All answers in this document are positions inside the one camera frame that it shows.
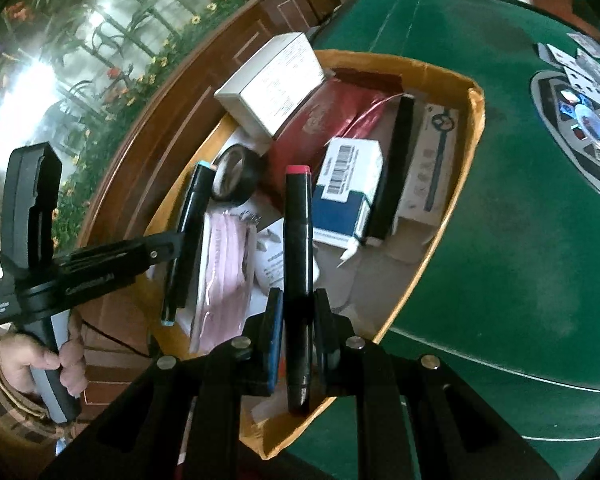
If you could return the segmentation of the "person left hand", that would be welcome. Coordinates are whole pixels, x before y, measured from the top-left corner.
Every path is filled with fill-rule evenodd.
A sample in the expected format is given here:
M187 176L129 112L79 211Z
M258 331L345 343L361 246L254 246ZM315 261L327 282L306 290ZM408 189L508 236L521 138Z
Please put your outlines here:
M37 396L31 368L60 370L60 382L75 398L87 387L82 318L73 311L69 318L69 339L58 353L42 346L32 337L7 334L0 340L0 370L6 382L25 396Z

